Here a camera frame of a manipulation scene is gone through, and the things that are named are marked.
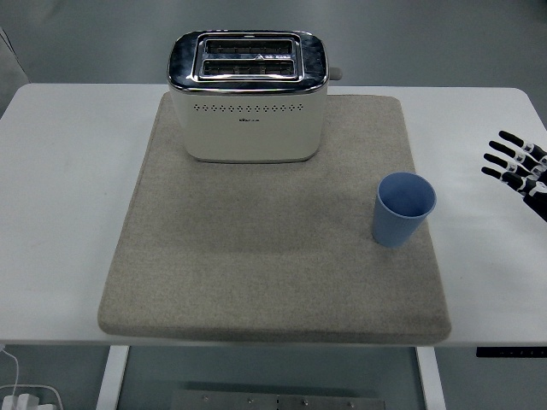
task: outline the blue cup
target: blue cup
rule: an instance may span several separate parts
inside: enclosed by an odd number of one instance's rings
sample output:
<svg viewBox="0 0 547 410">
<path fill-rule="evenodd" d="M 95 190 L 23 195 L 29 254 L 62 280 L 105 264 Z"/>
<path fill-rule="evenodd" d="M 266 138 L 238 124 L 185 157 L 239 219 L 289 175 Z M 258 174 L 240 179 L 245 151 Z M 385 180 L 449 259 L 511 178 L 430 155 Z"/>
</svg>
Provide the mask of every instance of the blue cup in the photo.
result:
<svg viewBox="0 0 547 410">
<path fill-rule="evenodd" d="M 403 245 L 433 211 L 435 190 L 415 173 L 391 173 L 378 185 L 373 236 L 388 248 Z"/>
</svg>

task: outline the white table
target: white table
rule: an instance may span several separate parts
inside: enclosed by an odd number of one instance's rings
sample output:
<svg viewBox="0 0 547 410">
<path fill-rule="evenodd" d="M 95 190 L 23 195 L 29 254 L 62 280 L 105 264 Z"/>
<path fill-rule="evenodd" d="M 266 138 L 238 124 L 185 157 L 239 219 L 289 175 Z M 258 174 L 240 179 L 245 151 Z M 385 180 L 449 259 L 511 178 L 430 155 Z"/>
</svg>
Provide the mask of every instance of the white table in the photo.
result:
<svg viewBox="0 0 547 410">
<path fill-rule="evenodd" d="M 0 120 L 0 341 L 113 337 L 97 309 L 165 85 L 26 85 Z M 547 343 L 547 224 L 480 172 L 499 130 L 547 148 L 514 89 L 332 87 L 403 105 L 453 330 L 443 345 Z"/>
</svg>

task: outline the gray felt pad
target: gray felt pad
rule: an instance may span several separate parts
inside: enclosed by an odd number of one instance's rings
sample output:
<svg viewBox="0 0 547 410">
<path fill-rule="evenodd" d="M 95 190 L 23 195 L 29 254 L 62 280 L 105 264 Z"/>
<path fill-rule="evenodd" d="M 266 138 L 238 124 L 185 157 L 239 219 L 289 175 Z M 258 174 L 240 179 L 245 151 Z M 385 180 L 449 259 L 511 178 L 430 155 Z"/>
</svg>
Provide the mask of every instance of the gray felt pad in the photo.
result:
<svg viewBox="0 0 547 410">
<path fill-rule="evenodd" d="M 318 153 L 193 160 L 168 94 L 98 313 L 107 333 L 202 341 L 429 344 L 450 320 L 427 224 L 372 238 L 375 190 L 413 171 L 400 103 L 329 96 Z"/>
</svg>

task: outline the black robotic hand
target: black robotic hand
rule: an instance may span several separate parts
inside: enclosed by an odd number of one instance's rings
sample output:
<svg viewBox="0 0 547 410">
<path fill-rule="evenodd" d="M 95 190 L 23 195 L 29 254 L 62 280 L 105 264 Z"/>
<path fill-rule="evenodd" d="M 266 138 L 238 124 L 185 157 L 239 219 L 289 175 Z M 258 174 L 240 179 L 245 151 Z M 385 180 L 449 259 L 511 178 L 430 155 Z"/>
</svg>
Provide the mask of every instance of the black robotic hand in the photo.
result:
<svg viewBox="0 0 547 410">
<path fill-rule="evenodd" d="M 499 172 L 489 167 L 482 167 L 481 171 L 519 192 L 525 204 L 547 222 L 547 152 L 506 131 L 500 131 L 499 136 L 520 150 L 515 151 L 496 141 L 490 141 L 489 145 L 515 162 L 485 154 L 487 161 L 502 167 L 504 171 Z"/>
</svg>

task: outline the toaster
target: toaster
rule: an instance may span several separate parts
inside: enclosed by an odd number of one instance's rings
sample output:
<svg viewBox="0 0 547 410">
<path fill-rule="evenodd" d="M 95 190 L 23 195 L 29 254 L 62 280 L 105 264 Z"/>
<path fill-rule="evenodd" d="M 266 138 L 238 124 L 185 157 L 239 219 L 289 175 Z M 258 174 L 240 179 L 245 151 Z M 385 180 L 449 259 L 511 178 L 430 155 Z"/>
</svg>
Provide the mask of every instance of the toaster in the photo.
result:
<svg viewBox="0 0 547 410">
<path fill-rule="evenodd" d="M 307 32 L 190 32 L 168 64 L 183 145 L 199 161 L 307 160 L 328 80 L 323 43 Z"/>
</svg>

